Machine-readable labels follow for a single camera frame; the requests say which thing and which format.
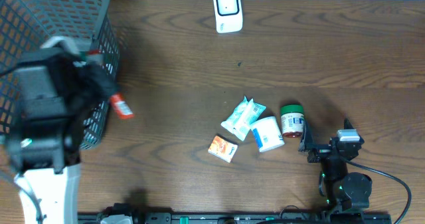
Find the green lid jar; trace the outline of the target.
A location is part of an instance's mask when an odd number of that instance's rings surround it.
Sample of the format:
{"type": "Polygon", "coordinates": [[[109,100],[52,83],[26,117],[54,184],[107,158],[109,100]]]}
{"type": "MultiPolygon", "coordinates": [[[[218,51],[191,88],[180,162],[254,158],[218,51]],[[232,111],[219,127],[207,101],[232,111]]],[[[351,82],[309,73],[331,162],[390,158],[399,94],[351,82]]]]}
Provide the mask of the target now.
{"type": "Polygon", "coordinates": [[[282,136],[286,138],[301,137],[304,130],[304,109],[299,104],[290,104],[280,108],[282,136]]]}

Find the white tub with blue label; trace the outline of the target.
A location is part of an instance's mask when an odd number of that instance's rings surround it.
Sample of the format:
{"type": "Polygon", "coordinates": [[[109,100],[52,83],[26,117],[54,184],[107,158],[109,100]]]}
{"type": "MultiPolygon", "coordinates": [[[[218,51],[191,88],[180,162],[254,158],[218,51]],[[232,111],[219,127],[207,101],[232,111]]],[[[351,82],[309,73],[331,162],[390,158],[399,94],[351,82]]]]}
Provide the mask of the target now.
{"type": "Polygon", "coordinates": [[[260,153],[279,148],[285,144],[274,116],[257,120],[250,127],[260,153]]]}

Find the mint green wipes packet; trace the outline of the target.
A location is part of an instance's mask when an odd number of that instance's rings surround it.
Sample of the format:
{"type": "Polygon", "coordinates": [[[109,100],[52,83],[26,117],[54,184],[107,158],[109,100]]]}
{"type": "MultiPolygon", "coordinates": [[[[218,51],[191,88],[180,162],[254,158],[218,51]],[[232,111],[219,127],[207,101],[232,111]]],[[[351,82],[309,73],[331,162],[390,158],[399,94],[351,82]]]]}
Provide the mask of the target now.
{"type": "Polygon", "coordinates": [[[257,121],[265,109],[264,105],[256,103],[254,99],[248,100],[244,97],[233,113],[220,125],[239,140],[244,141],[250,131],[251,124],[257,121]]]}

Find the orange small box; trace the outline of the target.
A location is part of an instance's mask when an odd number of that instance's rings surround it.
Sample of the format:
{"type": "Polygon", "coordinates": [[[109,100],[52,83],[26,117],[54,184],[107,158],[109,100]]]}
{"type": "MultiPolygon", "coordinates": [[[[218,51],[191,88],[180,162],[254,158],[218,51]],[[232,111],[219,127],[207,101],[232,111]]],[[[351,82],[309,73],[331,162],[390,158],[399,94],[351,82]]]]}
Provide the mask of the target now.
{"type": "Polygon", "coordinates": [[[208,148],[208,153],[230,163],[237,149],[238,145],[216,135],[208,148]]]}

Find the red snack packet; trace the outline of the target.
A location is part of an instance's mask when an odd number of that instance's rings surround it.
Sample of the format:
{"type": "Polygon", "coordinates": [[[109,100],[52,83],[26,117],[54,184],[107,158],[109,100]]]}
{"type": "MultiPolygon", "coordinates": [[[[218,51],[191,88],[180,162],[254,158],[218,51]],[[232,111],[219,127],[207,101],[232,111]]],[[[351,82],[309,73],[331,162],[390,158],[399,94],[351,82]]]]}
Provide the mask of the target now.
{"type": "Polygon", "coordinates": [[[110,104],[119,118],[123,120],[133,118],[133,112],[120,93],[115,93],[110,97],[110,104]]]}

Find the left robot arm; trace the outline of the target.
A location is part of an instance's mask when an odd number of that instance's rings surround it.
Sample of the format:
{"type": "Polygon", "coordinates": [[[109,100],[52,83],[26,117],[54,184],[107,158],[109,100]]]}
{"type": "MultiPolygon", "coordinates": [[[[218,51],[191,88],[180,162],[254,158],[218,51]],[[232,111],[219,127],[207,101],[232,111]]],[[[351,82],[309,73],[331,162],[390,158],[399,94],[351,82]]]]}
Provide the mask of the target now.
{"type": "Polygon", "coordinates": [[[116,91],[100,49],[52,37],[10,70],[19,78],[17,119],[3,136],[25,223],[77,223],[80,145],[92,111],[116,91]]]}

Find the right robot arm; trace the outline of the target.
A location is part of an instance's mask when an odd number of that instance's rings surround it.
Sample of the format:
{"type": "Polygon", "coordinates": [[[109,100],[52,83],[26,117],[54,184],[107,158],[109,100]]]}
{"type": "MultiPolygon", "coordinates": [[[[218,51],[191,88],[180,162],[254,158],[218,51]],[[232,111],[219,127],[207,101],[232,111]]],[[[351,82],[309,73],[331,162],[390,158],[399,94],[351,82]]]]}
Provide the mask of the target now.
{"type": "Polygon", "coordinates": [[[304,124],[298,150],[307,153],[309,163],[319,163],[319,193],[328,201],[322,216],[327,221],[344,215],[361,216],[369,208],[372,179],[359,172],[348,172],[347,163],[359,155],[364,139],[348,119],[327,144],[318,144],[308,123],[304,124]]]}

